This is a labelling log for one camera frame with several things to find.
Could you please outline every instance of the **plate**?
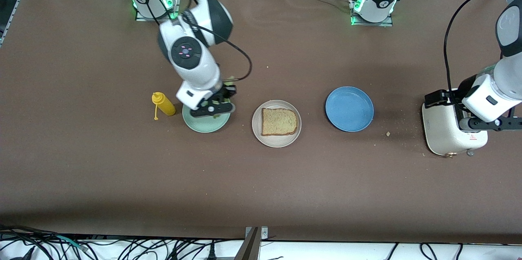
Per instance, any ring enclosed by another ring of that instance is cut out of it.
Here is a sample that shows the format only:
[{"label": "plate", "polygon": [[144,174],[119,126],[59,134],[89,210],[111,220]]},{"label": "plate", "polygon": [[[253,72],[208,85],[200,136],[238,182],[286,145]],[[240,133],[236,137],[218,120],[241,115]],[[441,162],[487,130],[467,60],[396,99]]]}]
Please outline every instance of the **plate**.
[{"label": "plate", "polygon": [[[268,136],[264,137],[261,135],[263,132],[263,108],[267,109],[289,109],[295,112],[297,116],[297,130],[293,135],[287,136]],[[263,144],[272,147],[272,148],[282,148],[287,145],[290,145],[297,139],[299,133],[301,132],[301,116],[297,109],[295,109],[292,104],[289,102],[281,101],[281,100],[270,100],[265,102],[259,106],[254,112],[254,116],[252,117],[252,130],[254,131],[254,135],[256,138]]]},{"label": "plate", "polygon": [[183,105],[183,120],[188,127],[197,132],[209,133],[222,128],[230,118],[230,113],[220,114],[218,117],[205,116],[194,118],[190,115],[190,108]]},{"label": "plate", "polygon": [[372,100],[356,87],[338,87],[326,99],[326,116],[340,130],[361,131],[373,120]]}]

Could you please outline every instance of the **bread crust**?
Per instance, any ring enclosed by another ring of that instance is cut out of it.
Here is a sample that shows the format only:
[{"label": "bread crust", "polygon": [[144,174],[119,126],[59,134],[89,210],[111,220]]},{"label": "bread crust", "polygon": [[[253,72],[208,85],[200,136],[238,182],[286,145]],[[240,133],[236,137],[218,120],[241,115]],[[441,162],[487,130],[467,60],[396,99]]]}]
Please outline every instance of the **bread crust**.
[{"label": "bread crust", "polygon": [[[263,135],[263,128],[264,128],[264,125],[265,125],[265,118],[264,118],[264,114],[263,112],[265,110],[285,110],[285,111],[290,111],[291,113],[293,113],[293,115],[295,116],[295,120],[297,121],[295,123],[295,128],[292,132],[289,132],[289,133],[284,133],[284,134],[281,134],[281,133],[273,133],[273,134],[269,134],[269,135]],[[276,108],[276,109],[269,109],[269,108],[262,108],[261,110],[261,136],[263,137],[270,137],[270,136],[289,136],[289,135],[293,135],[296,131],[297,131],[297,128],[299,127],[299,119],[297,118],[297,114],[295,114],[295,112],[293,110],[290,110],[290,109],[285,109],[285,108]]]}]

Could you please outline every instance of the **blue plate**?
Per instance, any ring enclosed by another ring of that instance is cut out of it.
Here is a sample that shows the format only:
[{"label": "blue plate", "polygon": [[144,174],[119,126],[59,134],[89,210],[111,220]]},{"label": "blue plate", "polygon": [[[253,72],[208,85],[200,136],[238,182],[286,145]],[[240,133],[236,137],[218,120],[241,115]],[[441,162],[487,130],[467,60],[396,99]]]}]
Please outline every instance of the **blue plate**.
[{"label": "blue plate", "polygon": [[326,99],[326,116],[340,130],[363,130],[373,119],[372,100],[356,87],[339,87]]}]

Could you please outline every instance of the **green plate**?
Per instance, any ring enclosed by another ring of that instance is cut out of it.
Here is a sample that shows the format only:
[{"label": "green plate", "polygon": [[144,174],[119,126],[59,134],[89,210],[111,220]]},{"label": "green plate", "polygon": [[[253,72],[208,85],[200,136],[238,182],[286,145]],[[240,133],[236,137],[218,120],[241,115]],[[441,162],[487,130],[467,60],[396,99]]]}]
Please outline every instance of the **green plate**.
[{"label": "green plate", "polygon": [[183,105],[183,120],[192,130],[197,132],[213,132],[222,128],[230,118],[230,113],[220,114],[218,117],[206,116],[194,118],[190,115],[190,108]]}]

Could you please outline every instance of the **green led light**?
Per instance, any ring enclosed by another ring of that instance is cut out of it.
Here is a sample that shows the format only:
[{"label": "green led light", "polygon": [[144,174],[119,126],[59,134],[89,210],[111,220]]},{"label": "green led light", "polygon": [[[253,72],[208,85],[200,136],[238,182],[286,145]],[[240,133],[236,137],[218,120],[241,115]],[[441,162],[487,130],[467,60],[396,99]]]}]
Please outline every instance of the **green led light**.
[{"label": "green led light", "polygon": [[168,9],[172,7],[172,0],[162,0],[165,7],[167,7]]},{"label": "green led light", "polygon": [[136,2],[134,0],[132,0],[132,5],[134,6],[134,9],[138,9],[138,7],[136,7]]}]

